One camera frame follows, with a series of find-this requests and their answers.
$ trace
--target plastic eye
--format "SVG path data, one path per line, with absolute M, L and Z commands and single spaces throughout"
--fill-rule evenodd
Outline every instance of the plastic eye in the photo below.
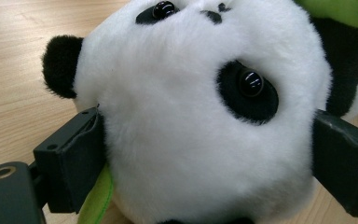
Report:
M 179 10 L 172 2 L 162 1 L 157 3 L 153 8 L 153 17 L 157 20 L 163 20 Z
M 264 89 L 264 78 L 250 69 L 241 70 L 238 83 L 241 94 L 246 97 L 256 97 Z

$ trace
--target black fur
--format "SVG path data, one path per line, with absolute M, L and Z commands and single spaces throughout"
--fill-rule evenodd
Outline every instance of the black fur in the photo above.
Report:
M 329 19 L 312 19 L 321 35 L 326 59 L 333 69 L 333 86 L 327 111 L 344 116 L 358 85 L 358 29 Z
M 228 63 L 218 75 L 219 93 L 228 109 L 237 119 L 248 119 L 264 124 L 272 119 L 279 105 L 275 88 L 264 78 L 264 89 L 256 97 L 241 94 L 237 75 L 244 66 L 238 62 Z
M 177 220 L 170 220 L 170 221 L 160 222 L 159 224 L 185 224 L 185 223 Z M 242 217 L 242 218 L 235 219 L 234 221 L 228 222 L 226 224 L 254 224 L 254 222 L 247 217 Z
M 48 88 L 64 98 L 76 98 L 74 79 L 83 38 L 61 35 L 53 37 L 43 55 L 43 75 Z
M 202 14 L 206 15 L 215 25 L 222 23 L 222 16 L 219 13 L 212 11 L 201 11 Z
M 226 7 L 224 3 L 220 3 L 217 8 L 219 9 L 219 12 L 228 12 L 231 10 L 231 8 Z

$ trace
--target green fabric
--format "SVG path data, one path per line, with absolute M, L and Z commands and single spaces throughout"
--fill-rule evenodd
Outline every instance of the green fabric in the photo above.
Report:
M 358 0 L 295 0 L 311 16 L 358 27 Z
M 101 170 L 94 187 L 80 209 L 78 224 L 100 223 L 110 204 L 113 193 L 113 180 L 107 164 Z

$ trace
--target panda nose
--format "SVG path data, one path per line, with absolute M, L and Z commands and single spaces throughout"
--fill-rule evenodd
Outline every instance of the panda nose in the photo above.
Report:
M 213 12 L 213 11 L 201 11 L 201 14 L 204 14 L 208 19 L 210 19 L 214 24 L 220 24 L 222 23 L 222 16 L 220 16 L 219 13 Z

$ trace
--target panda plush toy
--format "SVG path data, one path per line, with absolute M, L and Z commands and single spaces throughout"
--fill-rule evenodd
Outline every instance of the panda plush toy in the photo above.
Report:
M 128 219 L 261 223 L 307 203 L 316 110 L 358 113 L 358 16 L 309 2 L 132 0 L 48 43 L 48 88 L 99 105 Z

